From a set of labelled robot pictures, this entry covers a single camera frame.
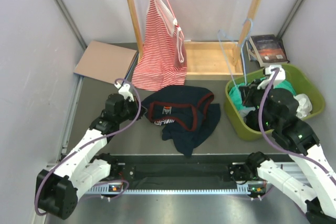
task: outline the cardboard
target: cardboard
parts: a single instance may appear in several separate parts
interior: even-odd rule
[[[92,41],[77,64],[74,73],[114,83],[124,78],[137,53],[135,50]]]

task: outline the metal frame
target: metal frame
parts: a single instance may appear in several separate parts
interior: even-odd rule
[[[299,10],[299,8],[300,8],[301,4],[303,3],[303,1],[304,0],[296,0],[295,4],[293,5],[291,11],[289,12],[289,14],[288,14],[288,16],[287,16],[284,24],[282,25],[282,27],[281,27],[278,35],[277,35],[277,37],[279,39],[281,39],[284,36],[287,28],[289,27],[290,23],[293,21],[293,18],[295,17],[295,14]]]
[[[62,134],[62,145],[61,145],[61,148],[60,148],[58,159],[61,157],[62,154],[66,154],[66,151],[67,151],[67,147],[68,147],[68,143],[69,143],[69,139],[70,139],[70,135],[71,135],[72,125],[74,124],[73,122],[75,120],[75,115],[76,115],[77,105],[78,105],[78,101],[79,101],[79,96],[80,96],[80,92],[81,92],[82,86],[83,86],[83,80],[84,80],[83,76],[78,76],[76,89],[75,89],[73,98],[71,100],[71,105],[70,105],[70,109],[69,109],[69,113],[68,113],[68,117],[67,117],[67,122],[66,122],[63,134]]]
[[[205,157],[207,160],[211,159],[211,155],[199,155],[201,157]],[[132,160],[132,158],[129,157],[124,157],[125,160]],[[151,162],[146,162],[146,164],[150,167],[151,165],[157,167],[157,165],[164,164],[167,167],[170,165],[169,159],[171,158],[165,158],[163,155],[160,155],[159,159],[164,159],[164,162],[160,162],[157,163],[157,161],[159,159],[157,158],[150,158]],[[185,161],[182,160],[178,160],[175,159],[176,163],[175,164],[171,164],[171,165],[176,165],[176,164],[184,164]],[[198,164],[201,165],[206,165],[206,164],[211,164],[211,163],[203,163],[203,162],[197,162]],[[121,166],[124,166],[124,172],[125,172],[125,177],[127,177],[127,180],[132,183],[133,181],[133,171],[134,171],[134,175],[136,176],[136,169],[132,169],[133,167],[136,167],[137,165],[143,165],[143,163],[141,162],[141,159],[137,160],[135,163],[132,162],[126,162],[126,163],[119,163]],[[302,170],[300,169],[300,167],[295,163],[295,162],[277,162],[275,163],[275,165],[277,165],[278,167],[282,166],[282,171],[285,172],[286,174],[288,174],[289,176],[293,177],[294,179],[296,179],[297,181],[301,182],[302,184],[305,185],[309,185],[309,182],[307,180],[307,177],[303,174]],[[128,171],[132,171],[132,176],[129,176],[127,174]],[[121,182],[117,182],[117,183],[109,183],[111,185],[120,185],[122,184]],[[109,191],[109,184],[105,184],[105,185],[100,185],[100,186],[94,186],[92,187],[90,190],[88,190],[86,192],[86,195],[114,195],[114,194],[118,194],[115,192],[111,192]],[[263,181],[249,181],[248,183],[244,184],[244,185],[240,185],[240,184],[236,184],[236,188],[206,188],[206,185],[204,186],[204,189],[137,189],[137,188],[132,188],[132,185],[130,186],[130,188],[125,192],[125,194],[128,195],[160,195],[160,194],[169,194],[169,195],[216,195],[216,194],[220,194],[220,195],[225,195],[225,194],[229,194],[229,195],[239,195],[239,194],[243,194],[243,195],[248,195],[250,194],[249,191],[249,186],[258,186],[258,185],[262,185]]]
[[[66,22],[68,23],[71,31],[73,32],[73,34],[75,35],[75,37],[78,40],[78,43],[81,45],[81,47],[83,48],[83,50],[85,50],[87,48],[87,45],[82,37],[82,35],[80,34],[73,18],[71,17],[69,11],[67,10],[63,0],[54,0],[56,5],[58,6],[60,12],[62,13],[64,19],[66,20]]]

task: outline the wooden rack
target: wooden rack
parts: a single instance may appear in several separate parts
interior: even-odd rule
[[[136,43],[139,49],[139,60],[142,57],[143,41],[141,38],[138,16],[136,14],[134,0],[127,0],[131,13]],[[261,0],[252,0],[247,18],[254,19]],[[250,29],[250,23],[245,22],[239,37],[241,44]],[[226,64],[219,42],[194,42],[185,41],[187,53],[187,80],[229,80],[230,72]],[[240,48],[237,43],[223,42],[225,53],[234,76],[243,74]]]

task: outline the white wall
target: white wall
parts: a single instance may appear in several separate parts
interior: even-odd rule
[[[283,40],[289,59],[325,98],[326,110],[309,123],[336,168],[336,1],[305,0]]]
[[[127,0],[64,0],[88,44],[135,42]],[[216,40],[219,28],[238,39],[251,0],[170,0],[186,39]],[[262,0],[253,34],[277,34],[295,0]],[[135,0],[144,35],[149,0]]]
[[[0,0],[0,216],[28,223],[54,161],[82,49],[53,0]]]

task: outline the cable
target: cable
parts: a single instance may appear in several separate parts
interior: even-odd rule
[[[262,136],[264,137],[264,139],[268,142],[268,144],[270,146],[272,146],[274,149],[278,150],[279,152],[283,152],[283,153],[286,153],[288,155],[291,155],[291,156],[295,156],[295,157],[299,157],[299,158],[303,158],[307,161],[310,161],[312,162],[313,164],[317,165],[318,167],[320,167],[326,174],[329,174],[329,171],[323,166],[321,165],[319,162],[313,160],[312,158],[309,158],[309,157],[306,157],[304,155],[300,155],[300,154],[297,154],[297,153],[294,153],[294,152],[290,152],[290,151],[287,151],[281,147],[278,147],[277,145],[275,145],[269,138],[268,136],[266,135],[265,133],[265,130],[264,130],[264,126],[262,125],[263,123],[263,117],[262,117],[262,111],[264,109],[264,105],[265,105],[265,101],[267,99],[267,95],[274,83],[274,80],[275,78],[277,77],[280,69],[279,68],[274,68],[273,71],[275,71],[275,74],[274,76],[272,77],[270,83],[267,85],[266,89],[265,89],[265,93],[264,95],[262,96],[262,99],[261,99],[261,102],[260,102],[260,107],[259,107],[259,111],[258,111],[258,122],[259,122],[259,128],[260,128],[260,132],[262,133]],[[330,176],[329,177],[331,179],[331,181],[335,184],[336,186],[336,179],[333,177],[333,176]]]
[[[128,77],[130,76],[130,73],[132,72],[132,69],[133,69],[135,63],[137,62],[138,57],[139,57],[139,53],[136,55],[136,57],[135,57],[135,59],[134,59],[132,65],[131,65],[130,69],[127,71],[127,74],[126,74],[126,76],[125,76],[125,80],[127,80]]]
[[[244,181],[244,182],[242,182],[242,183],[238,183],[238,182],[236,182],[237,185],[244,185],[244,184],[246,184],[246,183],[247,183],[247,180]]]
[[[115,132],[112,132],[108,135],[105,135],[105,136],[101,136],[101,137],[98,137],[94,140],[91,140],[89,141],[88,143],[84,144],[83,146],[81,146],[80,148],[78,148],[79,150],[82,150],[83,148],[85,148],[86,146],[98,141],[98,140],[101,140],[103,138],[106,138],[106,137],[110,137],[110,136],[114,136],[114,135],[117,135],[123,131],[125,131],[126,129],[128,129],[130,126],[132,126],[135,121],[137,120],[137,118],[139,117],[140,115],[140,112],[141,112],[141,99],[140,99],[140,95],[138,93],[138,91],[136,90],[136,88],[133,86],[133,84],[125,79],[122,79],[122,78],[117,78],[114,82],[117,83],[118,81],[123,81],[123,82],[126,82],[127,84],[129,84],[131,87],[133,87],[134,91],[135,91],[135,94],[136,94],[136,97],[138,99],[138,103],[139,103],[139,108],[138,108],[138,112],[135,116],[135,118],[133,119],[133,121],[128,124],[126,127],[122,128],[121,130],[118,130],[118,131],[115,131]],[[69,160],[70,158],[72,158],[74,155],[77,154],[77,151],[74,151],[72,152],[71,154],[69,154],[68,156],[66,156],[64,159],[62,159],[56,166],[54,166],[49,172],[48,174],[45,176],[45,178],[42,180],[41,184],[39,185],[38,189],[37,189],[37,192],[36,192],[36,196],[35,196],[35,201],[34,201],[34,207],[35,207],[35,212],[37,215],[39,216],[43,216],[43,215],[46,215],[47,213],[46,212],[40,212],[38,210],[38,200],[40,198],[40,194],[41,194],[41,191],[42,191],[42,188],[44,187],[46,181],[48,180],[48,178],[55,172],[55,170],[60,166],[62,165],[63,163],[65,163],[67,160]]]
[[[225,59],[225,61],[226,61],[227,68],[229,69],[229,72],[230,72],[230,74],[231,74],[231,79],[232,79],[232,81],[233,81],[233,84],[235,85],[236,89],[238,90],[238,87],[237,87],[237,84],[236,84],[236,82],[235,82],[235,79],[233,78],[233,74],[232,74],[232,71],[231,71],[230,64],[229,64],[229,62],[228,62],[228,60],[227,60],[227,56],[226,56],[225,50],[224,50],[224,48],[223,48],[223,46],[222,46],[222,42],[221,42],[221,38],[220,38],[220,36],[219,36],[219,33],[224,33],[224,31],[220,29],[220,30],[218,31],[218,33],[217,33],[217,38],[218,38],[218,41],[219,41],[219,45],[221,46],[222,53],[223,53],[223,55],[224,55],[224,59]]]
[[[243,74],[244,74],[245,85],[247,85],[247,77],[246,77],[245,57],[244,57],[244,54],[243,54],[243,46],[244,46],[245,42],[247,41],[247,39],[250,37],[251,31],[252,31],[252,28],[253,28],[253,20],[252,20],[251,18],[246,18],[245,21],[243,22],[243,26],[244,26],[245,23],[248,22],[248,21],[249,21],[250,24],[251,24],[251,25],[250,25],[250,29],[249,29],[247,35],[245,36],[245,38],[243,39],[243,41],[241,42],[241,44],[237,44],[237,46],[240,48],[240,56],[241,56],[241,58],[242,58],[242,59],[241,59],[241,60],[242,60],[241,62],[242,62],[242,64],[243,64]],[[234,85],[236,86],[236,89],[237,89],[237,84],[236,84],[236,82],[235,82],[235,80],[234,80],[234,78],[233,78],[233,74],[232,74],[232,71],[231,71],[231,67],[230,67],[230,65],[229,65],[229,63],[228,63],[227,56],[226,56],[226,53],[225,53],[224,48],[223,48],[223,46],[222,46],[222,42],[221,42],[219,33],[222,33],[222,35],[224,36],[224,38],[228,38],[228,39],[229,39],[230,41],[232,41],[232,42],[234,41],[234,39],[231,38],[230,36],[228,36],[222,29],[220,29],[220,30],[218,31],[218,33],[217,33],[217,38],[218,38],[219,44],[220,44],[220,46],[221,46],[223,55],[224,55],[224,57],[225,57],[226,64],[227,64],[228,69],[229,69],[229,72],[230,72],[230,74],[231,74],[231,78],[232,78],[232,80],[233,80],[233,83],[234,83]]]

